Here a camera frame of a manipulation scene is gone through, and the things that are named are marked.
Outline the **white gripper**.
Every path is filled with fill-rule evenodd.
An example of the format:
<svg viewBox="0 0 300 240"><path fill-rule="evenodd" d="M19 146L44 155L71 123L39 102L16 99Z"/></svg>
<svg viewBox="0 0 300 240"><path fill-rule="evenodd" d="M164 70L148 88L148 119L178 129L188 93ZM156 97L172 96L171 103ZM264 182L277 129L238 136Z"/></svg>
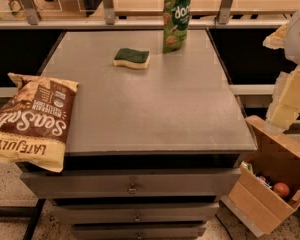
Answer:
<svg viewBox="0 0 300 240"><path fill-rule="evenodd" d="M267 36L263 46L285 50L285 57L300 64L300 9L289 23L280 26ZM276 80L272 102L266 114L266 122L282 130L288 130L300 115L300 65L292 72L281 72Z"/></svg>

